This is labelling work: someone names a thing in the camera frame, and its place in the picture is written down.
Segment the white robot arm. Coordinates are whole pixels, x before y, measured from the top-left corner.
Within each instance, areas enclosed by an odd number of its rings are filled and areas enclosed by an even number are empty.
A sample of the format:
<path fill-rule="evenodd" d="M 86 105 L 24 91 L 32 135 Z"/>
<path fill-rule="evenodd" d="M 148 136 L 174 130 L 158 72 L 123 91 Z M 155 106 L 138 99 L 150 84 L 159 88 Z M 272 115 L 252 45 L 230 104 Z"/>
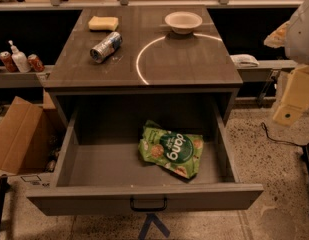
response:
<path fill-rule="evenodd" d="M 288 74 L 284 93 L 273 121 L 291 126 L 309 108 L 309 0 L 291 18 L 264 40 L 268 47 L 283 47 L 287 58 L 297 63 Z"/>

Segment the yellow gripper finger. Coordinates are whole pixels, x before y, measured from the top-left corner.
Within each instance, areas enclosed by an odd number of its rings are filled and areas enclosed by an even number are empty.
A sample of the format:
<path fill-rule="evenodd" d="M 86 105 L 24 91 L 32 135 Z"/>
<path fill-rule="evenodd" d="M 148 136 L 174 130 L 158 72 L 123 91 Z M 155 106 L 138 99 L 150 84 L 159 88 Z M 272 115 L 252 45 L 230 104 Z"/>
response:
<path fill-rule="evenodd" d="M 289 27 L 289 21 L 284 22 L 271 34 L 269 34 L 265 40 L 264 45 L 271 48 L 280 48 L 285 46 L 285 39 L 287 36 L 287 30 Z"/>
<path fill-rule="evenodd" d="M 309 65 L 297 65 L 287 76 L 287 83 L 273 121 L 291 126 L 309 108 Z"/>

